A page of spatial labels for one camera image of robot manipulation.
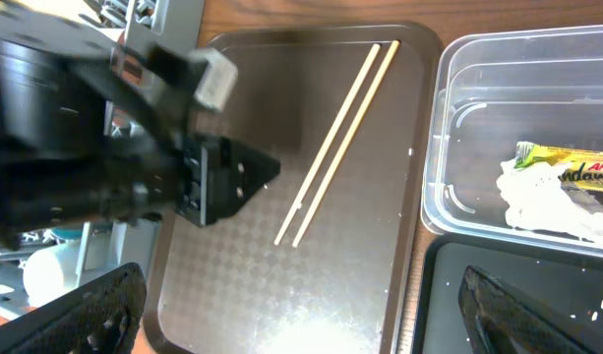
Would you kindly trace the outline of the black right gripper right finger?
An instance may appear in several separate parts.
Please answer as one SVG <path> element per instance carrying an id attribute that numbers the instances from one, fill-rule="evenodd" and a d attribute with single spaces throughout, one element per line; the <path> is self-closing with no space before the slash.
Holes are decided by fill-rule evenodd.
<path id="1" fill-rule="evenodd" d="M 485 269 L 465 269 L 458 305 L 474 353 L 603 353 L 603 336 Z"/>

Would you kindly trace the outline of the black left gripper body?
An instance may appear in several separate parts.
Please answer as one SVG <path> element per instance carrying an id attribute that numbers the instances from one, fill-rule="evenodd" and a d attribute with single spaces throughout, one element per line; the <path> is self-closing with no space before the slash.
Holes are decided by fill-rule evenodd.
<path id="1" fill-rule="evenodd" d="M 186 121 L 207 61 L 153 47 L 141 62 L 166 85 L 153 101 L 119 78 L 107 57 L 57 54 L 53 61 L 68 96 L 64 121 L 49 140 L 49 154 L 58 162 L 49 180 L 50 223 L 157 220 L 160 207 L 179 201 L 187 191 Z M 144 134 L 106 136 L 102 120 L 107 103 L 125 111 Z"/>

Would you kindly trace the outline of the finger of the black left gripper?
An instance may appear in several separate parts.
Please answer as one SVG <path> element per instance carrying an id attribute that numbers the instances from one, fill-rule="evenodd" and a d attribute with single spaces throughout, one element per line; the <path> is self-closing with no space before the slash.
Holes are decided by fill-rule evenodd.
<path id="1" fill-rule="evenodd" d="M 200 223 L 208 226 L 236 214 L 280 173 L 280 162 L 223 136 L 201 140 Z"/>

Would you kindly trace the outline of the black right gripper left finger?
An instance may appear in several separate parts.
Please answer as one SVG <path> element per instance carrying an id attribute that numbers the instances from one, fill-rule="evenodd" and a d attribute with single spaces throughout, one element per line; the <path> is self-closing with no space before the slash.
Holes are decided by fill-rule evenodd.
<path id="1" fill-rule="evenodd" d="M 0 353 L 129 353 L 146 298 L 140 266 L 121 265 L 0 325 Z"/>

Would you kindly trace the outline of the pale green cup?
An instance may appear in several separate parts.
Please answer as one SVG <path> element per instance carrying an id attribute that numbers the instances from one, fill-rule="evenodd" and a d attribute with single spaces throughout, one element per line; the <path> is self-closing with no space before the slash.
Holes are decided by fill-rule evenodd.
<path id="1" fill-rule="evenodd" d="M 76 288 L 79 249 L 79 241 L 63 243 L 28 258 L 23 284 L 31 306 L 41 307 Z"/>

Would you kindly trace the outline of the wooden chopstick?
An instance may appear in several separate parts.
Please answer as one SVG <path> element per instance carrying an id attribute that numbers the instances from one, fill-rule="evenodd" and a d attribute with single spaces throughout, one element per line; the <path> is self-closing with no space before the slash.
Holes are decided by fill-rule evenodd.
<path id="1" fill-rule="evenodd" d="M 319 185 L 317 193 L 314 196 L 313 200 L 311 201 L 310 206 L 308 207 L 308 210 L 304 216 L 304 219 L 301 222 L 299 229 L 297 230 L 297 233 L 292 241 L 293 248 L 299 247 L 301 241 L 303 240 L 303 237 L 305 236 L 305 233 L 307 232 L 308 228 L 310 227 L 310 224 L 313 221 L 313 218 L 314 218 L 316 212 L 318 211 L 318 208 L 319 208 L 323 198 L 325 197 L 325 194 L 327 193 L 327 190 L 328 190 L 330 184 L 332 183 L 332 179 L 333 179 L 339 165 L 341 164 L 342 160 L 344 159 L 345 154 L 346 154 L 349 146 L 351 145 L 364 117 L 366 116 L 366 113 L 369 110 L 369 107 L 370 107 L 373 99 L 375 98 L 375 95 L 379 89 L 379 86 L 382 83 L 399 47 L 400 47 L 400 41 L 398 39 L 393 40 L 391 42 L 389 49 L 387 50 L 387 53 L 386 53 L 385 57 L 383 58 L 382 63 L 380 64 L 380 67 L 379 67 L 376 75 L 374 76 L 373 80 L 371 81 L 366 93 L 364 94 L 364 97 L 360 103 L 360 106 L 357 109 L 357 111 L 354 115 L 354 118 L 353 118 L 349 128 L 347 129 L 340 145 L 338 146 L 338 149 L 336 150 L 336 152 L 334 154 L 332 162 L 330 163 L 330 166 L 328 167 L 328 170 L 326 171 L 326 174 L 323 177 L 323 179 Z"/>
<path id="2" fill-rule="evenodd" d="M 356 97 L 358 91 L 362 87 L 362 84 L 364 83 L 372 65 L 375 62 L 375 59 L 376 59 L 378 53 L 380 52 L 380 49 L 381 49 L 380 44 L 373 44 L 371 46 L 371 49 L 369 50 L 369 53 L 366 56 L 365 61 L 363 62 L 362 66 L 361 66 L 354 82 L 352 83 L 351 88 L 349 89 L 343 103 L 341 104 L 335 118 L 333 119 L 332 125 L 331 125 L 330 129 L 328 130 L 317 154 L 315 155 L 312 165 L 311 165 L 309 171 L 307 172 L 307 174 L 303 180 L 303 183 L 301 184 L 301 186 L 295 196 L 295 199 L 292 202 L 290 210 L 288 211 L 286 217 L 283 219 L 280 229 L 277 232 L 275 239 L 273 241 L 273 243 L 276 246 L 278 246 L 280 244 L 293 217 L 296 214 L 296 211 L 301 207 L 302 201 L 305 198 L 307 192 L 309 191 L 309 188 L 310 188 L 314 178 L 316 177 L 318 170 L 319 170 L 321 164 L 323 163 L 323 160 L 326 157 L 326 155 L 332 145 L 332 142 L 336 136 L 336 133 L 338 132 L 345 116 L 347 115 L 347 113 L 354 101 L 354 98 Z"/>

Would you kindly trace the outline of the light blue bowl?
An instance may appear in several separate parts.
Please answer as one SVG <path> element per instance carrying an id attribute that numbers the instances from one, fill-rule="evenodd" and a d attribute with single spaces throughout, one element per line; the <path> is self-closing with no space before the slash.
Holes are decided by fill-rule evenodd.
<path id="1" fill-rule="evenodd" d="M 80 240 L 82 238 L 83 228 L 54 227 L 49 229 L 49 233 L 57 240 L 75 241 Z"/>

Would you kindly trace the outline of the food wrapper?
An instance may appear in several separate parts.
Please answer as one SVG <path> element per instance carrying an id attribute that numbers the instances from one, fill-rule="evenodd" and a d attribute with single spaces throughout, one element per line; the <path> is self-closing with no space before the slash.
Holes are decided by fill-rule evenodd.
<path id="1" fill-rule="evenodd" d="M 501 168 L 508 226 L 603 245 L 603 151 L 519 142 Z"/>

